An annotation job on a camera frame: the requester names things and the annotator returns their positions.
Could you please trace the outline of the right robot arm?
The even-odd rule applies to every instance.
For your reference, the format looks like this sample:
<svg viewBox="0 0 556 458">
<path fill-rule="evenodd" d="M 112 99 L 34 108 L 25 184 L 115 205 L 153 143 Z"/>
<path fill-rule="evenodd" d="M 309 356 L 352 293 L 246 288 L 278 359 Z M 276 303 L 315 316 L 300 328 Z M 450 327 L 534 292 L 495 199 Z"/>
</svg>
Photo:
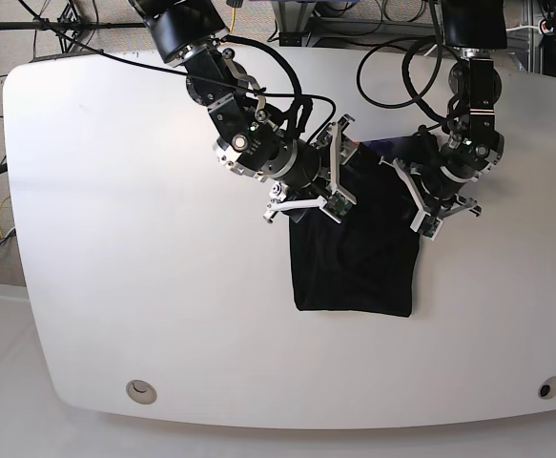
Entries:
<svg viewBox="0 0 556 458">
<path fill-rule="evenodd" d="M 188 74 L 191 99 L 207 109 L 217 130 L 217 158 L 231 172 L 270 178 L 304 196 L 329 198 L 331 137 L 313 144 L 301 139 L 314 98 L 305 94 L 290 64 L 271 47 L 233 37 L 210 1 L 133 1 L 163 62 Z M 257 80 L 235 61 L 232 47 L 242 44 L 269 54 L 292 86 L 285 111 L 271 105 Z"/>
</svg>

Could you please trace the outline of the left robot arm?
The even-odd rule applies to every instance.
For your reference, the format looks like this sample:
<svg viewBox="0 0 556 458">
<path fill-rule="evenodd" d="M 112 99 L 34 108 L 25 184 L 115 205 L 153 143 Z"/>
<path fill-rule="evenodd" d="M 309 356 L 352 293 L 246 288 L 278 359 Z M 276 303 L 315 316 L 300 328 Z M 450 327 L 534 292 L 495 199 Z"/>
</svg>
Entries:
<svg viewBox="0 0 556 458">
<path fill-rule="evenodd" d="M 453 96 L 447 115 L 436 114 L 416 96 L 411 83 L 407 91 L 448 134 L 443 146 L 430 146 L 421 178 L 431 208 L 448 211 L 464 205 L 460 190 L 496 166 L 504 154 L 504 136 L 495 128 L 502 81 L 490 53 L 506 48 L 506 31 L 502 1 L 442 1 L 441 11 L 443 33 L 422 42 L 462 52 L 449 73 Z"/>
</svg>

